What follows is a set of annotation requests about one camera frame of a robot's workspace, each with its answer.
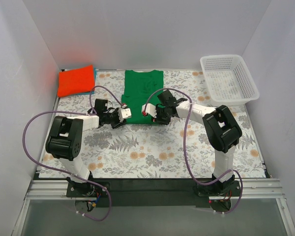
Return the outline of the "green t shirt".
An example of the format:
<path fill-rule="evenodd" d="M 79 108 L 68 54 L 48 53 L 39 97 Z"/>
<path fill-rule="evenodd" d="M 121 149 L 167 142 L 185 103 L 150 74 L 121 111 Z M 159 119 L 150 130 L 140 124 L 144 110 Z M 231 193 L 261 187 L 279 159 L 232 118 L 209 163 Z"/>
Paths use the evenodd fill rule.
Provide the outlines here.
<path fill-rule="evenodd" d="M 121 102 L 131 110 L 128 124 L 152 124 L 151 117 L 143 116 L 142 106 L 149 96 L 164 86 L 164 72 L 153 70 L 150 72 L 125 71 L 124 94 Z"/>

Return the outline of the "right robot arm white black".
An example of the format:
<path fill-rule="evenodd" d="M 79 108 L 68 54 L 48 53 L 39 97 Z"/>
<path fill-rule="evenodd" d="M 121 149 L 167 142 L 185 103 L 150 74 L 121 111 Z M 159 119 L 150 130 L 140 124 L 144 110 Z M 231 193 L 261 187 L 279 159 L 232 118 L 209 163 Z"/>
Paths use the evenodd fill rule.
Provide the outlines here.
<path fill-rule="evenodd" d="M 204 126 L 209 143 L 214 148 L 215 167 L 212 180 L 199 182 L 191 172 L 186 153 L 186 135 L 183 135 L 183 152 L 187 170 L 204 191 L 222 194 L 231 190 L 235 180 L 233 161 L 235 148 L 242 136 L 242 130 L 232 115 L 230 109 L 221 105 L 217 108 L 193 104 L 190 97 L 176 99 L 169 89 L 158 96 L 157 105 L 146 104 L 143 113 L 152 116 L 152 121 L 159 124 L 169 124 L 172 117 L 194 121 Z"/>

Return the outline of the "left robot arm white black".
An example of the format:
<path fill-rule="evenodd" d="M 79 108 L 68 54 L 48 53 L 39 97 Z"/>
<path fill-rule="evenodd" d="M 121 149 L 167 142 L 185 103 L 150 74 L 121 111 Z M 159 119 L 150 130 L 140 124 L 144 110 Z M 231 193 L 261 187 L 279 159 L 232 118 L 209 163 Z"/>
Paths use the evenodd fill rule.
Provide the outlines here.
<path fill-rule="evenodd" d="M 56 116 L 49 131 L 46 152 L 58 159 L 66 171 L 73 174 L 68 178 L 69 182 L 84 184 L 91 176 L 80 156 L 83 133 L 105 124 L 113 129 L 118 128 L 131 118 L 131 110 L 127 105 L 109 108 L 107 99 L 96 99 L 94 109 L 96 115 Z"/>

